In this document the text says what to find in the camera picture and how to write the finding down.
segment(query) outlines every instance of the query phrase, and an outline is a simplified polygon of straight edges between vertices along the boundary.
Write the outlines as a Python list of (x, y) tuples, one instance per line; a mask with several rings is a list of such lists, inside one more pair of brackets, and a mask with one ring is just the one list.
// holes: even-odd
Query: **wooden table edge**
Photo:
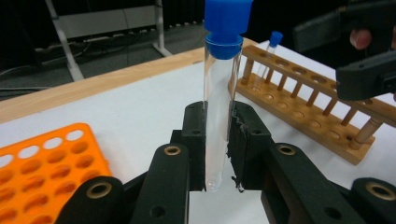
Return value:
[[(244, 47), (256, 42), (246, 39)], [(204, 60), (204, 48), (193, 49), (169, 57), (137, 64), (96, 77), (26, 94), (0, 102), (0, 123), (19, 119), (59, 105), (65, 105), (100, 92), (155, 77), (160, 74), (193, 65)]]

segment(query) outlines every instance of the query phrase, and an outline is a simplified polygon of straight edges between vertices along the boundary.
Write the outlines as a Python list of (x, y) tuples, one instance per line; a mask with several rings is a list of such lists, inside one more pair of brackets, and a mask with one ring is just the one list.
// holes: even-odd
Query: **small test tube with blue cap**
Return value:
[(243, 37), (252, 0), (206, 0), (205, 185), (219, 189), (228, 144), (233, 98), (238, 79)]
[[(273, 31), (271, 33), (271, 38), (266, 48), (268, 54), (267, 57), (272, 57), (272, 55), (276, 51), (276, 47), (279, 45), (280, 41), (282, 40), (283, 35), (278, 31)], [(259, 71), (257, 72), (256, 79), (253, 83), (253, 90), (259, 91), (260, 90), (260, 82), (264, 80), (264, 77), (268, 74), (269, 68), (263, 64), (260, 64)]]

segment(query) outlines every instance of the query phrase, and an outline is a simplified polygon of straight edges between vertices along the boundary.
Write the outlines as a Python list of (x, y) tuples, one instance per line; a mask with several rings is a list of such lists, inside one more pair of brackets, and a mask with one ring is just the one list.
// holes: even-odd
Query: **wooden peg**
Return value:
[(361, 130), (356, 134), (355, 138), (352, 139), (349, 146), (353, 149), (359, 149), (383, 124), (382, 121), (374, 118), (370, 118)]
[(319, 91), (314, 90), (311, 94), (311, 97), (309, 97), (309, 100), (306, 103), (306, 106), (311, 107), (314, 104), (315, 100), (317, 99), (318, 95), (319, 95)]
[(277, 85), (277, 90), (278, 91), (282, 91), (283, 87), (285, 86), (286, 80), (288, 79), (287, 76), (282, 76), (282, 78), (280, 79), (279, 85)]
[(267, 77), (265, 78), (265, 81), (264, 81), (265, 84), (269, 84), (271, 82), (271, 78), (272, 78), (273, 73), (274, 73), (274, 69), (270, 69), (268, 71), (268, 75), (267, 75)]
[(291, 93), (291, 98), (295, 99), (298, 95), (298, 92), (300, 91), (301, 87), (303, 86), (303, 83), (297, 82), (296, 86), (294, 87), (293, 92)]
[(254, 61), (247, 59), (247, 64), (245, 65), (244, 75), (242, 76), (242, 85), (247, 85), (250, 78), (251, 70), (253, 69)]
[(332, 112), (332, 109), (335, 107), (336, 104), (337, 104), (337, 99), (332, 98), (330, 100), (329, 104), (324, 109), (322, 115), (323, 116), (329, 116), (329, 114)]
[(347, 126), (348, 123), (353, 119), (353, 116), (355, 116), (356, 112), (358, 112), (358, 109), (351, 107), (347, 112), (346, 116), (344, 117), (343, 121), (341, 121), (341, 125)]

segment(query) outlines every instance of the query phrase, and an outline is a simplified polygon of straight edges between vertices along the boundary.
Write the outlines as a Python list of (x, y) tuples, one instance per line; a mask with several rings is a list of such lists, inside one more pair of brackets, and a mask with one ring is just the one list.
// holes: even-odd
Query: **orange plastic rack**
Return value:
[(54, 223), (86, 180), (111, 175), (90, 127), (76, 123), (0, 148), (0, 223)]

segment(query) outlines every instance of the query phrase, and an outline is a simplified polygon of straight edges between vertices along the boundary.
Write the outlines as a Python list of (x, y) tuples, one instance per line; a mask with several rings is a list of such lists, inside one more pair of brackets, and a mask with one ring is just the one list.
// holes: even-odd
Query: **clear test tube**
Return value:
[[(266, 51), (269, 53), (267, 57), (272, 57), (272, 55), (276, 51), (276, 47), (282, 40), (283, 35), (278, 31), (273, 31), (271, 33), (271, 38), (269, 44), (266, 48)], [(257, 72), (256, 79), (253, 83), (253, 90), (259, 91), (260, 90), (260, 82), (264, 79), (264, 77), (268, 74), (269, 68), (263, 64), (260, 64), (259, 71)]]
[[(213, 43), (211, 35), (205, 45), (206, 154), (205, 184), (216, 191), (221, 184), (228, 144), (233, 99), (238, 79), (243, 38), (232, 45)], [(221, 57), (212, 54), (223, 52)]]

